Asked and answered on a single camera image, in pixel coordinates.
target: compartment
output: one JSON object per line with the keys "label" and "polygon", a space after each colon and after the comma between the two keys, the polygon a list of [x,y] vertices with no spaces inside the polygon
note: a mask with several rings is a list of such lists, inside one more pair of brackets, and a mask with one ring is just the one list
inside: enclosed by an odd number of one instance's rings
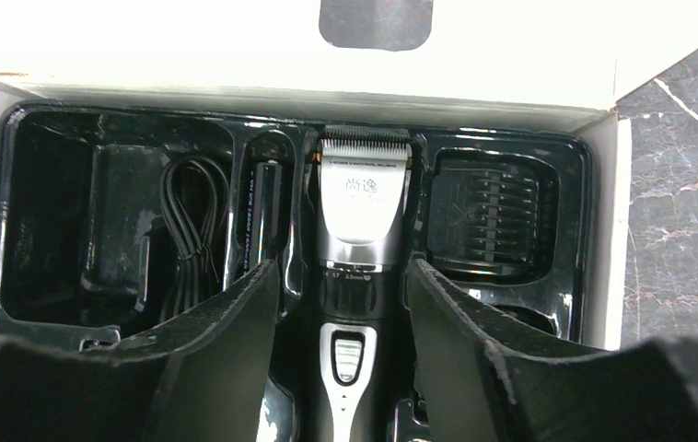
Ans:
{"label": "compartment", "polygon": [[593,193],[587,148],[552,134],[423,131],[421,252],[470,297],[579,340]]}
{"label": "compartment", "polygon": [[[123,337],[156,324],[177,266],[162,219],[162,172],[200,153],[229,177],[232,143],[217,124],[190,116],[16,112],[2,139],[0,331],[14,320],[112,327]],[[202,186],[189,175],[178,177],[182,196],[200,212]],[[212,252],[221,269],[224,231],[219,237]]]}

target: black plastic comb attachment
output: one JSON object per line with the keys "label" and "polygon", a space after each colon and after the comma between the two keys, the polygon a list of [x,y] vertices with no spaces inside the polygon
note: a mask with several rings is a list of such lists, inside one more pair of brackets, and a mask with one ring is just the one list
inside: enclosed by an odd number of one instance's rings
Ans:
{"label": "black plastic comb attachment", "polygon": [[533,167],[445,159],[433,180],[428,249],[455,279],[520,278],[549,265],[557,193]]}

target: hair clipper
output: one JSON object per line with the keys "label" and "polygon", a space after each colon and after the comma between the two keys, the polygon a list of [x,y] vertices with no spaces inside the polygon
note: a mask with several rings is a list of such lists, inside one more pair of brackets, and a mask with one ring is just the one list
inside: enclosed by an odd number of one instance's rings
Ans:
{"label": "hair clipper", "polygon": [[380,440],[411,177],[407,134],[327,128],[320,141],[316,440]]}

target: coiled black cord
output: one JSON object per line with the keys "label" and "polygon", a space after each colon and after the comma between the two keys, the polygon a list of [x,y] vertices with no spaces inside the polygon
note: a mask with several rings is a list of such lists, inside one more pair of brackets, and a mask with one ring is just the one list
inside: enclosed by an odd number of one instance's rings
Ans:
{"label": "coiled black cord", "polygon": [[[205,185],[208,198],[204,207],[188,207],[185,201],[198,191],[184,185],[185,179],[191,178],[186,176],[190,172]],[[162,216],[178,250],[178,270],[162,304],[160,321],[200,304],[219,291],[221,282],[214,262],[217,251],[214,245],[216,233],[221,234],[227,221],[228,189],[227,174],[209,157],[182,157],[169,162],[162,171],[159,181]]]}

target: open box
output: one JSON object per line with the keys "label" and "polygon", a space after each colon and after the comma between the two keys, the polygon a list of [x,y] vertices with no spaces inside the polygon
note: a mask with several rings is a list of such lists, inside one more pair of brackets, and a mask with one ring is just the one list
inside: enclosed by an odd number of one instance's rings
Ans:
{"label": "open box", "polygon": [[[320,35],[319,6],[311,2],[243,2],[216,14],[194,14],[205,6],[187,2],[178,10],[146,11],[145,22],[135,20],[132,9],[114,4],[109,16],[93,5],[80,23],[52,11],[48,26],[16,30],[26,17],[39,21],[33,11],[46,4],[37,3],[9,5],[0,16],[0,120],[22,101],[55,99],[104,108],[544,131],[585,140],[599,192],[582,341],[619,346],[631,137],[630,123],[618,122],[614,106],[698,47],[698,10],[667,4],[663,18],[655,5],[630,2],[436,0],[425,43],[386,52],[331,46]],[[124,33],[96,32],[114,26]],[[662,43],[650,48],[650,39]]]}

